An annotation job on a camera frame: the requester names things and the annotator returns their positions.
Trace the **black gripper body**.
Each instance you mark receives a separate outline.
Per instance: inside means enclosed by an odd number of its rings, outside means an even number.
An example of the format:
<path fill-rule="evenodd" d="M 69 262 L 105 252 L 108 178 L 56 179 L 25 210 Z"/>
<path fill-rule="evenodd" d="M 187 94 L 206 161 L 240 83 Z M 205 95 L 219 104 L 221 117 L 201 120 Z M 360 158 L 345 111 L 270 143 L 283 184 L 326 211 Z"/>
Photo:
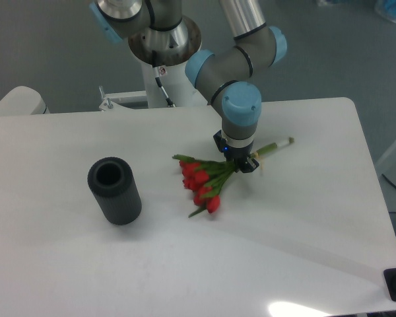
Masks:
<path fill-rule="evenodd" d="M 224 157 L 227 161 L 230 160 L 244 160 L 248 157 L 252 150 L 252 144 L 249 144 L 246 147 L 235 148 L 229 145 L 224 147 Z"/>

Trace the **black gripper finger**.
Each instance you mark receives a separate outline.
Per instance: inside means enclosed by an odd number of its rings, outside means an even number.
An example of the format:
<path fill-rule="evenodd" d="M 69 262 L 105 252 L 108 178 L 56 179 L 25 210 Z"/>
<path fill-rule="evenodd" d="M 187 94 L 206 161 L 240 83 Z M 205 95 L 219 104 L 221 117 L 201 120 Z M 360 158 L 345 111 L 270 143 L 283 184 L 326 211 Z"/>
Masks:
<path fill-rule="evenodd" d="M 213 139 L 215 141 L 216 147 L 217 149 L 225 154 L 228 151 L 228 145 L 227 145 L 227 141 L 225 140 L 225 138 L 223 138 L 222 136 L 222 131 L 219 130 L 218 132 L 216 132 L 213 135 Z"/>
<path fill-rule="evenodd" d="M 236 166 L 236 172 L 240 171 L 244 174 L 252 173 L 259 167 L 258 161 L 255 158 L 251 157 L 234 159 L 234 163 Z"/>

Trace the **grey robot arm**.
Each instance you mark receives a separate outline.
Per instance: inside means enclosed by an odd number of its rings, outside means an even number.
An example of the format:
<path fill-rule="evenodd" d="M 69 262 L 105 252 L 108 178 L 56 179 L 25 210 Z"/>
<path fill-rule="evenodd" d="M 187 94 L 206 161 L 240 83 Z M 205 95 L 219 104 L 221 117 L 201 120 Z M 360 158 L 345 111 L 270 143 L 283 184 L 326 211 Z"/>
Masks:
<path fill-rule="evenodd" d="M 234 46 L 215 54 L 201 47 L 201 32 L 181 1 L 93 1 L 90 10 L 107 38 L 126 41 L 140 62 L 149 108 L 191 106 L 195 93 L 221 117 L 214 141 L 244 173 L 258 162 L 251 149 L 261 115 L 253 74 L 281 60 L 287 42 L 268 26 L 258 1 L 221 1 Z"/>

